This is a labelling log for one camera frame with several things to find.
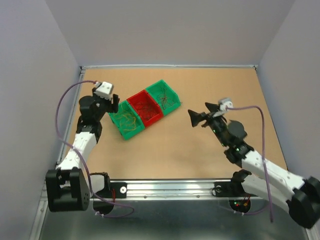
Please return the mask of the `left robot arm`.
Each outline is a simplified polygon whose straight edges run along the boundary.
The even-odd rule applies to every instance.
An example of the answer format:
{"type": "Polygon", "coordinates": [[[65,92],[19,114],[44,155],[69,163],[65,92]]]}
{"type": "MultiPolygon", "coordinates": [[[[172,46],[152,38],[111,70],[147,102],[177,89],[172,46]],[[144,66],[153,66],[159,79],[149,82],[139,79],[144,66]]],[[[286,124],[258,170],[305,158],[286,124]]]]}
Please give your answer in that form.
{"type": "Polygon", "coordinates": [[[106,197],[111,193],[107,173],[84,174],[89,172],[86,160],[102,134],[102,117],[105,113],[117,113],[119,109],[119,97],[113,93],[113,88],[109,82],[97,82],[92,95],[79,99],[80,117],[74,141],[62,162],[45,176],[51,212],[85,211],[91,197],[96,194],[106,197]]]}

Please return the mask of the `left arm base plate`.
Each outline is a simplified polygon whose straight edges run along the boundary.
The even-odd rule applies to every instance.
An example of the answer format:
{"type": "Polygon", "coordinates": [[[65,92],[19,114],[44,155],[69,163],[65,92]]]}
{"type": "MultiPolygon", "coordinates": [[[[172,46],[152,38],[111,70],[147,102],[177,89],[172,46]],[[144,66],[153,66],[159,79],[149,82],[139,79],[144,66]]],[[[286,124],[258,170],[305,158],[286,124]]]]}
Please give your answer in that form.
{"type": "Polygon", "coordinates": [[[126,199],[127,198],[127,183],[120,182],[95,182],[92,184],[92,190],[98,196],[105,199],[126,199]]]}

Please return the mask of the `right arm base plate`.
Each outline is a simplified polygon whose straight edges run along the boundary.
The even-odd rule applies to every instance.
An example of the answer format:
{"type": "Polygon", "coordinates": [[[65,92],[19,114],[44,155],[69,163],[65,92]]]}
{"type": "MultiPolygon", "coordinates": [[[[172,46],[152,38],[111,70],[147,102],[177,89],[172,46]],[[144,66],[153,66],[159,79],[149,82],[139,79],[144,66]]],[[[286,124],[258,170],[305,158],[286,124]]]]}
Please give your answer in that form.
{"type": "Polygon", "coordinates": [[[212,184],[211,195],[217,198],[240,198],[249,195],[240,183],[231,181],[209,181],[212,184]]]}

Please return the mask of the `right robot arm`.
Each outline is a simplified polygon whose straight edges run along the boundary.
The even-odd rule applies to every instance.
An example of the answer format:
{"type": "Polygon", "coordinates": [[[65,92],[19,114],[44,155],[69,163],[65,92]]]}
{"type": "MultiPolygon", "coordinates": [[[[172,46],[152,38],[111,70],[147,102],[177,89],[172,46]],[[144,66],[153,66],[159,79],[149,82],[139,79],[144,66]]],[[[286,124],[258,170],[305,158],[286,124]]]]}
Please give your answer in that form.
{"type": "Polygon", "coordinates": [[[201,124],[209,127],[220,144],[224,155],[240,167],[231,178],[230,189],[235,195],[253,194],[282,208],[291,219],[305,229],[311,229],[320,219],[320,181],[313,177],[294,174],[266,159],[265,152],[258,152],[245,142],[247,132],[237,120],[227,121],[224,115],[235,109],[229,99],[218,104],[205,103],[208,113],[189,109],[192,127],[201,124]]]}

